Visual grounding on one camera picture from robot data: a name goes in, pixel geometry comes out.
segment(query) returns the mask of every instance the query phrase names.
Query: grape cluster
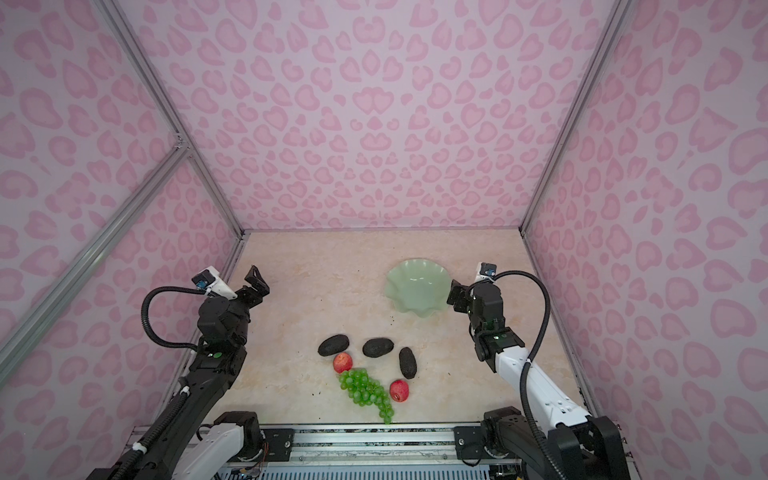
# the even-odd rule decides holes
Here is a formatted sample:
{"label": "grape cluster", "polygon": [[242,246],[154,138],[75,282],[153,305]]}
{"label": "grape cluster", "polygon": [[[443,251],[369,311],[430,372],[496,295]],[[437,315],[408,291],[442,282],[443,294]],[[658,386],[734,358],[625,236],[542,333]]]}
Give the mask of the grape cluster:
{"label": "grape cluster", "polygon": [[384,423],[392,423],[395,410],[392,402],[384,390],[381,382],[370,379],[366,369],[351,369],[341,372],[339,375],[341,390],[346,390],[347,395],[359,406],[376,405],[379,407],[379,417]]}

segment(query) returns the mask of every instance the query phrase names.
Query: metal grille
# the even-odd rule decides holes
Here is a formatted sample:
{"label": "metal grille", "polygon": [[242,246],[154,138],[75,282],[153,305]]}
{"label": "metal grille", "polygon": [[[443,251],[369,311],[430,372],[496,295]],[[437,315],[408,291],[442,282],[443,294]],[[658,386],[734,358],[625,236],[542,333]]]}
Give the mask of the metal grille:
{"label": "metal grille", "polygon": [[[241,480],[222,471],[222,480]],[[488,466],[268,466],[258,480],[489,480]]]}

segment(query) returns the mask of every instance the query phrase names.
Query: beige marble surface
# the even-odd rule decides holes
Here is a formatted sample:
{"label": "beige marble surface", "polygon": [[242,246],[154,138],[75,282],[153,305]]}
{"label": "beige marble surface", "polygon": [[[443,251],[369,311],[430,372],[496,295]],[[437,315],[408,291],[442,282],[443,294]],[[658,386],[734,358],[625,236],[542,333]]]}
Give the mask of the beige marble surface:
{"label": "beige marble surface", "polygon": [[[533,271],[517,230],[412,230],[253,233],[230,285],[240,287],[251,264],[271,288],[251,310],[248,357],[233,388],[207,420],[228,410],[253,410],[262,423],[378,422],[373,406],[359,407],[339,388],[333,357],[317,354],[325,338],[344,333],[355,366],[388,386],[400,378],[398,352],[413,350],[419,373],[410,397],[395,405],[395,422],[464,422],[503,406],[520,408],[511,386],[475,356],[468,318],[449,307],[427,319],[398,313],[384,297],[387,272],[408,258],[428,258],[467,284],[479,261],[499,270]],[[544,302],[525,278],[499,282],[505,317],[528,346]],[[366,340],[387,336],[395,350],[365,357]],[[578,388],[555,328],[550,325],[537,362],[573,399]]]}

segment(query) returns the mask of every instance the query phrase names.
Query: fake fruit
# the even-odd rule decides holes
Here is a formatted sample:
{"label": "fake fruit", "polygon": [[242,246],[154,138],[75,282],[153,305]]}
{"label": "fake fruit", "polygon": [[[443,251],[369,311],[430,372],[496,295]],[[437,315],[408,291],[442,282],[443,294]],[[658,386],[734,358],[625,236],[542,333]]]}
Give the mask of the fake fruit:
{"label": "fake fruit", "polygon": [[352,368],[352,357],[348,353],[340,353],[333,359],[333,369],[341,373]]}
{"label": "fake fruit", "polygon": [[385,338],[370,339],[362,346],[362,354],[372,359],[386,355],[395,348],[392,340]]}
{"label": "fake fruit", "polygon": [[408,399],[408,383],[405,380],[395,380],[389,386],[389,396],[396,402],[404,402]]}
{"label": "fake fruit", "polygon": [[349,348],[349,338],[346,335],[334,335],[330,338],[323,340],[320,346],[317,347],[317,352],[321,356],[331,356],[341,353]]}
{"label": "fake fruit", "polygon": [[400,350],[400,372],[408,380],[416,376],[416,357],[408,347]]}
{"label": "fake fruit", "polygon": [[339,385],[341,390],[347,391],[347,395],[355,405],[375,405],[379,408],[379,417],[382,421],[387,424],[392,423],[392,417],[395,415],[392,403],[381,382],[369,378],[366,369],[344,370],[339,375]]}

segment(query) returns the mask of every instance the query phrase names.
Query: black bracket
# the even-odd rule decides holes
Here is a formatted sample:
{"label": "black bracket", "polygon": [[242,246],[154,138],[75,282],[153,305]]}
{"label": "black bracket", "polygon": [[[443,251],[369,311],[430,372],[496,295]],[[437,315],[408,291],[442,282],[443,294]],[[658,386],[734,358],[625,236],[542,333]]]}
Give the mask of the black bracket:
{"label": "black bracket", "polygon": [[454,427],[453,445],[456,447],[456,458],[468,462],[478,459],[493,458],[485,451],[485,440],[482,429],[477,427]]}
{"label": "black bracket", "polygon": [[264,437],[269,448],[266,462],[288,462],[293,449],[293,429],[264,429]]}

